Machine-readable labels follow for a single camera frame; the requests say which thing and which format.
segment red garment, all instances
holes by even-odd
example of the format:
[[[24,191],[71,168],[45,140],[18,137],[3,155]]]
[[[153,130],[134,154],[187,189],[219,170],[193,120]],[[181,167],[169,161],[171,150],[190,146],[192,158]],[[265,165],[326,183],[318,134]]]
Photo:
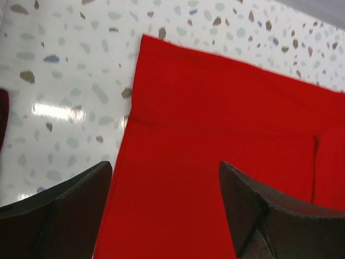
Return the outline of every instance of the red garment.
[[[345,209],[344,111],[345,94],[143,36],[95,259],[235,258],[222,160]]]

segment terrazzo floor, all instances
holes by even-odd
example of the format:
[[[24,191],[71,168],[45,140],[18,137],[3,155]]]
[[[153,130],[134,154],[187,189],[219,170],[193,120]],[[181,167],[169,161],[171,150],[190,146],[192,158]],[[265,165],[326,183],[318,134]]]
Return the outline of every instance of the terrazzo floor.
[[[143,33],[345,90],[345,32],[275,1],[8,0],[0,206],[115,165]]]

